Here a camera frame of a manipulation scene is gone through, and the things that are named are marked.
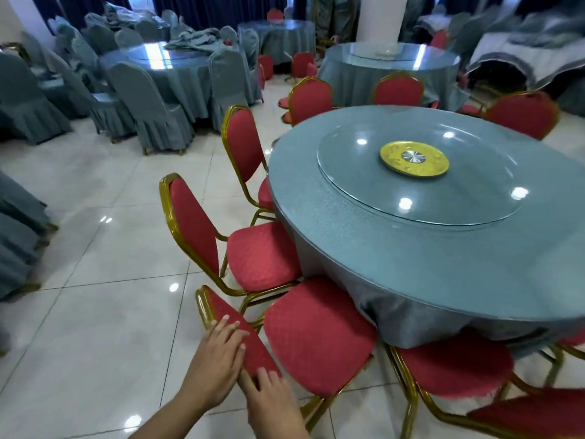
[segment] hand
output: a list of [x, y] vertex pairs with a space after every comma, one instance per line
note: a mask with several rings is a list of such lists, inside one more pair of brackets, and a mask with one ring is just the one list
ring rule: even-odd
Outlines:
[[310, 439], [301, 410], [287, 379], [275, 371], [258, 370], [256, 388], [250, 375], [242, 370], [238, 385], [248, 402], [248, 423], [257, 439]]
[[215, 408], [227, 397], [236, 384], [246, 346], [242, 341], [249, 335], [238, 330], [237, 321], [228, 325], [229, 316], [215, 320], [199, 344], [177, 398], [194, 403], [201, 414]]

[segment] white column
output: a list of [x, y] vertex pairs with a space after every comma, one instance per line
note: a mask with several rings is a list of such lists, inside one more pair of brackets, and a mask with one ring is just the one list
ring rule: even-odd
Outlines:
[[356, 41], [396, 44], [407, 0], [362, 0]]

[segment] tile floor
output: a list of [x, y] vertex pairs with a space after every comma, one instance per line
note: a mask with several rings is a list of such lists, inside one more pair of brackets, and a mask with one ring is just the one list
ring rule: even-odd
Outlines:
[[[267, 82], [266, 103], [252, 109], [267, 157], [289, 129], [276, 106], [289, 89], [277, 76]], [[47, 202], [61, 226], [36, 269], [43, 289], [0, 303], [11, 346], [0, 359], [3, 439], [125, 438], [179, 388], [203, 332], [195, 290], [211, 283], [168, 232], [162, 176], [180, 173], [224, 234], [247, 226], [254, 212], [215, 133], [199, 132], [183, 157], [143, 157], [136, 138], [112, 145], [90, 120], [74, 128], [40, 146], [0, 145], [1, 169]], [[584, 134], [584, 119], [563, 114], [545, 143], [585, 162]], [[261, 180], [258, 172], [250, 189]], [[535, 356], [518, 364], [535, 384], [546, 370]], [[406, 402], [396, 382], [378, 348], [313, 437], [397, 438]], [[585, 386], [583, 363], [568, 359], [559, 384]], [[441, 402], [465, 412], [486, 400]], [[244, 408], [236, 388], [188, 437], [252, 438]], [[420, 408], [415, 438], [480, 436], [487, 437], [442, 425]]]

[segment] finger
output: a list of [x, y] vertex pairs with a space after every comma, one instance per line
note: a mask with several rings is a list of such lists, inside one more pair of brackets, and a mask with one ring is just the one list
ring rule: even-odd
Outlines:
[[238, 377], [238, 385], [246, 395], [246, 398], [250, 398], [258, 392], [256, 385], [254, 385], [252, 378], [246, 370], [242, 370], [240, 372], [240, 376]]
[[260, 387], [260, 391], [270, 386], [270, 378], [268, 377], [266, 368], [262, 367], [258, 369], [258, 385]]
[[226, 325], [223, 330], [220, 331], [218, 334], [218, 342], [224, 344], [228, 341], [231, 335], [238, 329], [240, 326], [240, 321], [236, 320], [233, 324]]
[[223, 327], [228, 323], [229, 316], [226, 314], [221, 318], [214, 330], [211, 332], [209, 339], [216, 339], [219, 333], [223, 330]]

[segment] red chair backrest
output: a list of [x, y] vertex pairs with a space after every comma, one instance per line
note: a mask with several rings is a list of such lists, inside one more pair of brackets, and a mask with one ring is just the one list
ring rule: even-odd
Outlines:
[[267, 20], [284, 20], [284, 14], [280, 9], [273, 7], [266, 15]]
[[500, 98], [483, 118], [542, 140], [557, 124], [559, 109], [545, 92], [528, 92]]
[[184, 240], [215, 274], [219, 274], [214, 224], [181, 177], [171, 182], [168, 191], [172, 212]]
[[431, 46], [436, 47], [438, 49], [445, 49], [447, 45], [447, 31], [445, 29], [441, 29], [440, 31], [435, 32], [433, 39], [431, 40]]
[[224, 121], [222, 139], [225, 149], [232, 154], [242, 180], [247, 182], [264, 162], [252, 112], [243, 106], [231, 107]]
[[375, 105], [418, 106], [425, 86], [409, 73], [384, 77], [374, 91]]
[[235, 310], [230, 304], [224, 301], [220, 296], [211, 290], [208, 286], [202, 288], [211, 311], [214, 313], [214, 320], [221, 320], [226, 314], [229, 316], [228, 323], [233, 324], [235, 321], [240, 323], [239, 330], [250, 333], [242, 342], [246, 345], [246, 355], [244, 356], [244, 369], [252, 377], [256, 377], [259, 368], [265, 368], [267, 372], [276, 371], [279, 377], [282, 373], [276, 365], [276, 362], [262, 343], [256, 330], [248, 324], [243, 315]]
[[332, 89], [315, 77], [305, 77], [289, 94], [289, 112], [293, 126], [315, 115], [328, 112], [332, 107]]
[[264, 68], [264, 80], [270, 80], [274, 75], [274, 61], [269, 55], [260, 55], [258, 63]]
[[315, 57], [311, 52], [299, 52], [294, 54], [291, 63], [291, 75], [296, 78], [304, 78], [307, 76], [307, 65], [314, 63]]
[[308, 77], [316, 77], [317, 73], [318, 73], [317, 66], [315, 66], [315, 64], [313, 64], [313, 63], [309, 63], [307, 65], [307, 76]]

